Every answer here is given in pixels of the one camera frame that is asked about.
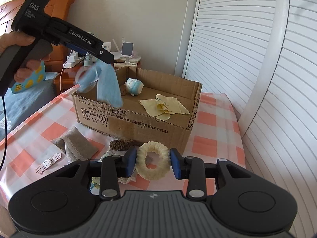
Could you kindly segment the person's left hand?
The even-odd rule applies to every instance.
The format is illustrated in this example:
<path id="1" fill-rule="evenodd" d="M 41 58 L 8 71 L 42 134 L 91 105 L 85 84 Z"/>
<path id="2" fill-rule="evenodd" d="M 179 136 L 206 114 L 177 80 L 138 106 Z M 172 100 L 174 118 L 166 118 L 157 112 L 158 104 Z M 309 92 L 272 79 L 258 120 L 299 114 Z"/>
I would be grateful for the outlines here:
<path id="1" fill-rule="evenodd" d="M 6 48 L 18 45 L 18 46 L 28 46 L 31 45 L 35 40 L 35 37 L 29 36 L 23 32 L 11 32 L 1 36 L 1 54 L 5 51 Z M 50 54 L 47 54 L 42 59 L 38 60 L 29 60 L 26 63 L 25 68 L 19 68 L 14 75 L 14 80 L 18 83 L 22 83 L 25 79 L 29 78 L 34 71 L 36 71 L 41 64 L 41 61 L 49 61 L 51 58 Z"/>

